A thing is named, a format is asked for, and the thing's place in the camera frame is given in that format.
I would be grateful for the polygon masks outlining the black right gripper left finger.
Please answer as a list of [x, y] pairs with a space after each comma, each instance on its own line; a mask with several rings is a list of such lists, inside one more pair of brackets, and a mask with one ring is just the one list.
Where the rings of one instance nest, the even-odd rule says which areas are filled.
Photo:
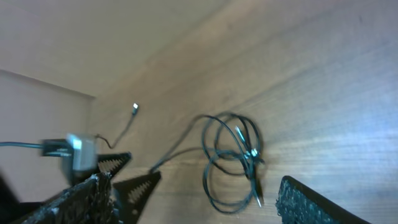
[[93, 174], [12, 224], [113, 223], [111, 175]]

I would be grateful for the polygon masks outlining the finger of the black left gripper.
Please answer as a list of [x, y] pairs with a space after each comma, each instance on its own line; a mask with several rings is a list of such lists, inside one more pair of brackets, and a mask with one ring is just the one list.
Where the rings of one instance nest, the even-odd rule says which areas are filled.
[[161, 180], [159, 171], [113, 184], [119, 223], [136, 224], [148, 199]]
[[109, 174], [110, 178], [116, 176], [116, 174], [126, 166], [132, 159], [130, 152], [123, 152], [118, 154], [99, 154], [97, 162], [97, 173]]

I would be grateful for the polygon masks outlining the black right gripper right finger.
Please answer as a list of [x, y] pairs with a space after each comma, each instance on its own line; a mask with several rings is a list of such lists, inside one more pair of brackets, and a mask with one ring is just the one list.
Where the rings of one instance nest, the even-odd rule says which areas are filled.
[[368, 223], [289, 175], [281, 180], [275, 206], [282, 223]]

